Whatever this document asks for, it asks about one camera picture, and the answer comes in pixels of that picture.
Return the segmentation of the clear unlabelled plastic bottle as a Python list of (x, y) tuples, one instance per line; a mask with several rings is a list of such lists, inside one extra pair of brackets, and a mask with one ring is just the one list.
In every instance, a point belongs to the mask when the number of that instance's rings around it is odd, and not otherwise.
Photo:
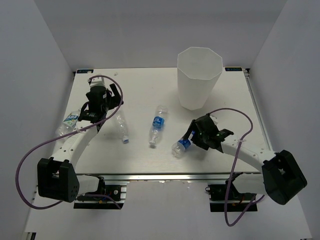
[(118, 137), (121, 139), (123, 144), (129, 143), (129, 130), (126, 122), (125, 114), (120, 109), (115, 115), (115, 123), (118, 131)]

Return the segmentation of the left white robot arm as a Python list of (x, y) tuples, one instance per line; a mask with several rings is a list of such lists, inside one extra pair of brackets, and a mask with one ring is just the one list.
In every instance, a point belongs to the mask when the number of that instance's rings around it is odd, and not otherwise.
[(77, 175), (75, 167), (85, 148), (98, 134), (109, 110), (123, 104), (116, 84), (90, 87), (88, 101), (82, 106), (74, 135), (50, 158), (37, 164), (38, 194), (41, 197), (72, 203), (79, 195), (90, 195), (99, 200), (105, 196), (106, 187), (99, 175)]

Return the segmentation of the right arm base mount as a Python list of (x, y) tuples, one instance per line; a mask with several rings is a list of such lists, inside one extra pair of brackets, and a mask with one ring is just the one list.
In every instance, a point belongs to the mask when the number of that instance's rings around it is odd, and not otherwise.
[[(204, 177), (207, 181), (205, 192), (209, 197), (210, 212), (223, 213), (229, 175), (205, 174)], [(231, 213), (242, 212), (254, 196), (252, 193), (240, 193), (231, 185), (227, 199), (227, 211)]]

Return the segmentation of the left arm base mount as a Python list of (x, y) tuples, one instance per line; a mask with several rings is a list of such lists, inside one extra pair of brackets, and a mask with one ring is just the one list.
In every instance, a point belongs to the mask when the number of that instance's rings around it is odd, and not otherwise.
[(102, 176), (96, 175), (99, 179), (96, 190), (84, 189), (75, 198), (73, 208), (82, 210), (121, 210), (124, 206), (127, 185), (105, 180)]

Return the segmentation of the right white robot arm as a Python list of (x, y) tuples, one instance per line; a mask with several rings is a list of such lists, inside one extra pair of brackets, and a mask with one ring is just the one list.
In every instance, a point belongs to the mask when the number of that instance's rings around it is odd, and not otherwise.
[(259, 172), (232, 173), (226, 180), (225, 192), (233, 200), (243, 194), (258, 194), (285, 205), (308, 184), (289, 151), (274, 152), (247, 143), (228, 129), (218, 129), (210, 114), (192, 120), (182, 138), (203, 150), (213, 149), (233, 156)]

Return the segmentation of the Pepsi bottle blue cap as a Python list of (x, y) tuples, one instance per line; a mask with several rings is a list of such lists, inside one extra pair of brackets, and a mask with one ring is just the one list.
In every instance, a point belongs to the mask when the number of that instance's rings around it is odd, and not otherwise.
[(176, 143), (174, 143), (171, 147), (171, 153), (175, 158), (182, 158), (184, 153), (188, 150), (188, 148), (192, 145), (192, 137), (194, 136), (195, 131), (192, 130), (188, 137), (183, 135)]

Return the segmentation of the clear bottle blue label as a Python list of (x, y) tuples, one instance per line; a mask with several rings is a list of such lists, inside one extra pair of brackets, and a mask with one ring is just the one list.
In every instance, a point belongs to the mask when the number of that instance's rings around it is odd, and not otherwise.
[(164, 105), (159, 105), (155, 110), (154, 118), (149, 130), (148, 141), (151, 148), (156, 148), (157, 144), (161, 141), (167, 118), (168, 108)]

